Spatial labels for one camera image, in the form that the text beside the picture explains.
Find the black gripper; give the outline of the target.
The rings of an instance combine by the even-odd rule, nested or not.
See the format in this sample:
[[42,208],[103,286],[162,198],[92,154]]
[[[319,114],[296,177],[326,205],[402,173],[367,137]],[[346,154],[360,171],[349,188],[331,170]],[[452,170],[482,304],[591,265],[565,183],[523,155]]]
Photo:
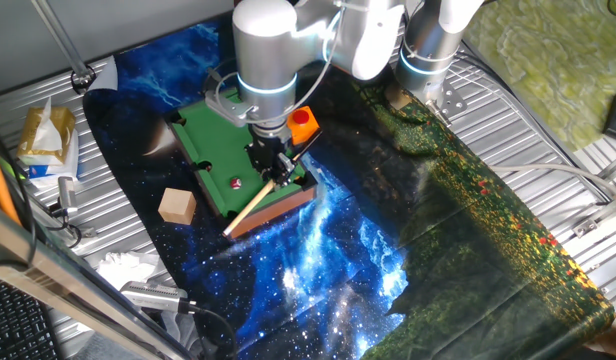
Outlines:
[[251,165],[261,174],[262,180],[277,184],[287,184],[295,169],[295,161],[285,155],[287,149],[287,144],[279,138],[257,135],[245,146]]

